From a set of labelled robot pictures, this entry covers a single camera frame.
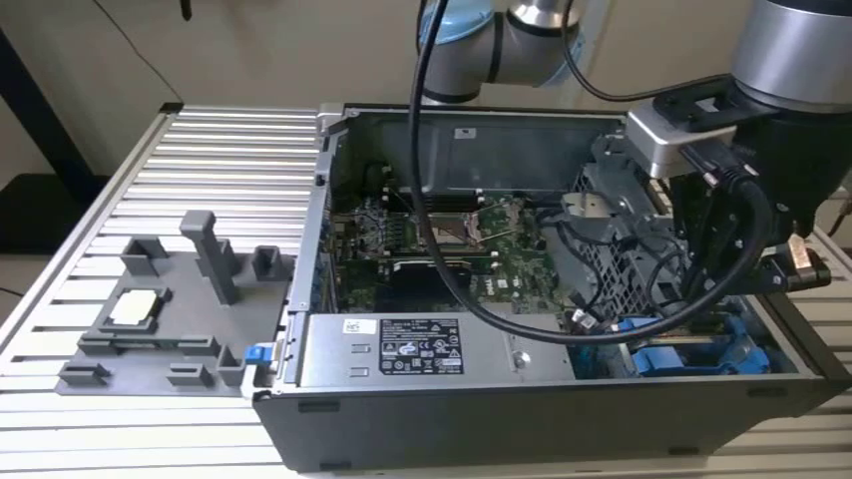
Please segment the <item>aluminum extrusion table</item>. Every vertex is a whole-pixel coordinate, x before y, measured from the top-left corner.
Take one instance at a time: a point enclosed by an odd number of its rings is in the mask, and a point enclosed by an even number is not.
[[[157,235],[168,250],[192,250],[180,236],[180,218],[185,210],[204,209],[216,213],[216,234],[236,251],[273,244],[297,254],[316,119],[316,111],[208,107],[157,116],[0,327],[0,473],[299,477],[281,465],[248,400],[59,396],[52,391],[124,271],[119,253],[131,235]],[[852,368],[852,261],[821,232],[811,246],[835,279],[828,287],[792,294],[793,302]],[[383,472],[424,478],[849,478],[852,391],[801,418],[761,423],[707,459]]]

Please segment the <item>small white label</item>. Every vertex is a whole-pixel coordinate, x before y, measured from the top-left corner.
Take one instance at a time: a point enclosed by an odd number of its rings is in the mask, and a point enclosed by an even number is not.
[[[344,334],[376,334],[376,320],[344,319]]]
[[[455,129],[455,138],[457,140],[475,140],[476,139],[476,128],[456,128]]]

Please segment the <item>blue plastic clip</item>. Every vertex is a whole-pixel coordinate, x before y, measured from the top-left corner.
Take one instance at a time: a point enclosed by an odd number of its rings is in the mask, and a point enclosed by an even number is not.
[[[245,363],[256,366],[269,366],[272,364],[272,347],[249,346],[245,348]]]

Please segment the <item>black cable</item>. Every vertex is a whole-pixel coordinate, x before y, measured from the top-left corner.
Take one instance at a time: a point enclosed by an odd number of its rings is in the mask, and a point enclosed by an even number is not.
[[[421,5],[417,8],[417,30],[415,31],[415,48],[417,54],[421,53],[421,24],[424,22],[424,12],[427,11],[428,0],[421,0]]]
[[[169,90],[172,90],[172,93],[175,94],[175,96],[177,97],[177,100],[184,103],[184,97],[181,97],[180,93],[177,93],[177,90],[175,90],[175,87],[172,86],[172,84],[169,83],[169,81],[165,79],[165,77],[163,76],[163,74],[160,73],[160,70],[157,70],[157,68],[151,64],[151,62],[148,61],[148,59],[145,58],[145,56],[143,55],[143,53],[139,51],[139,49],[136,48],[136,45],[133,44],[133,40],[131,40],[131,37],[128,36],[128,34],[124,32],[124,29],[121,28],[121,26],[119,25],[119,22],[116,21],[116,19],[113,18],[113,16],[109,14],[109,12],[107,11],[107,9],[104,8],[104,5],[101,5],[100,0],[92,0],[92,3],[95,3],[95,5],[97,6],[97,8],[100,9],[101,12],[104,12],[104,15],[107,16],[107,18],[109,19],[109,22],[113,24],[113,26],[116,27],[116,30],[119,30],[119,33],[121,34],[121,36],[124,37],[124,39],[128,42],[128,45],[131,45],[131,48],[133,49],[133,53],[136,53],[136,56],[139,57],[139,59],[145,63],[145,65],[148,65],[148,68],[151,69],[152,72],[155,72],[155,75],[157,75],[157,77],[160,77],[160,80],[163,81],[163,83],[165,84],[165,86],[168,87]]]
[[[415,81],[412,85],[412,96],[409,99],[409,158],[412,168],[412,199],[415,201],[415,211],[424,227],[424,240],[425,249],[431,260],[435,265],[435,270],[440,275],[440,279],[447,286],[447,289],[452,293],[459,303],[469,310],[469,312],[481,319],[488,325],[496,329],[541,342],[565,345],[599,345],[599,344],[616,344],[623,342],[635,341],[652,337],[661,332],[671,330],[680,326],[691,318],[693,318],[703,311],[708,310],[724,297],[725,291],[740,280],[740,277],[749,273],[755,263],[757,262],[760,255],[768,241],[768,232],[771,230],[771,218],[772,209],[769,202],[763,194],[763,190],[757,187],[752,180],[741,181],[736,184],[733,194],[739,195],[744,200],[744,203],[752,209],[752,222],[749,224],[748,232],[744,235],[744,246],[740,257],[733,263],[725,276],[719,279],[715,285],[704,291],[704,294],[689,302],[683,309],[675,312],[671,316],[661,318],[659,321],[653,321],[640,327],[636,327],[628,331],[609,332],[607,334],[596,334],[588,336],[576,336],[563,334],[547,329],[539,329],[535,327],[517,324],[488,311],[481,304],[473,301],[469,297],[468,291],[464,291],[457,285],[455,275],[449,270],[443,256],[440,255],[440,248],[435,235],[431,230],[431,220],[428,218],[427,211],[427,198],[424,196],[424,182],[421,178],[421,163],[420,163],[420,125],[421,125],[421,99],[424,96],[424,85],[427,82],[427,69],[428,59],[435,46],[435,38],[437,37],[437,30],[440,28],[440,21],[443,19],[443,13],[447,8],[448,0],[437,0],[435,12],[431,18],[431,22],[427,29],[427,37],[423,45],[421,54],[417,59],[417,68],[415,74]]]
[[[639,100],[647,100],[648,98],[657,97],[659,95],[669,93],[669,92],[672,92],[675,90],[679,90],[681,88],[695,87],[697,85],[704,85],[707,83],[716,82],[716,81],[729,77],[729,75],[727,75],[727,74],[725,75],[713,75],[712,77],[699,78],[697,80],[692,80],[692,81],[688,81],[688,82],[684,82],[684,83],[679,83],[677,85],[672,85],[671,87],[657,88],[656,90],[651,90],[649,92],[633,93],[631,95],[609,95],[608,93],[603,92],[601,90],[597,90],[597,88],[595,88],[595,86],[588,82],[588,80],[583,76],[583,72],[580,72],[580,69],[576,66],[576,63],[573,62],[573,57],[571,56],[571,45],[568,44],[568,36],[569,36],[569,32],[568,32],[568,15],[571,13],[571,6],[572,5],[573,5],[573,0],[568,0],[565,2],[564,11],[563,11],[563,15],[561,15],[560,28],[561,28],[561,42],[563,42],[563,47],[564,47],[561,49],[561,53],[563,53],[563,56],[564,56],[565,64],[568,66],[568,70],[571,70],[571,73],[573,74],[573,78],[576,78],[576,81],[583,86],[585,91],[588,93],[591,93],[595,97],[597,97],[600,100],[607,101],[607,102],[612,102],[612,103],[637,102]]]
[[[0,291],[5,292],[7,294],[12,294],[13,296],[24,297],[23,292],[17,292],[15,289],[9,289],[8,287],[0,286]]]
[[[648,283],[644,286],[644,298],[648,301],[648,304],[651,304],[651,307],[653,308],[653,311],[660,316],[664,316],[665,313],[663,311],[663,306],[660,304],[657,304],[656,303],[656,299],[653,299],[653,286],[656,285],[656,279],[660,276],[663,268],[665,267],[668,262],[672,261],[676,257],[680,257],[680,251],[677,251],[677,250],[672,251],[669,254],[667,254],[661,258],[660,261],[656,262],[656,266],[651,270],[651,276],[648,277]]]

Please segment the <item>warning label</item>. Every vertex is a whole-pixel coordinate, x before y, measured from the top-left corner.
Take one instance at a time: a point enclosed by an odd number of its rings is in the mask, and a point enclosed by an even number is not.
[[[383,319],[383,374],[464,374],[457,319]]]

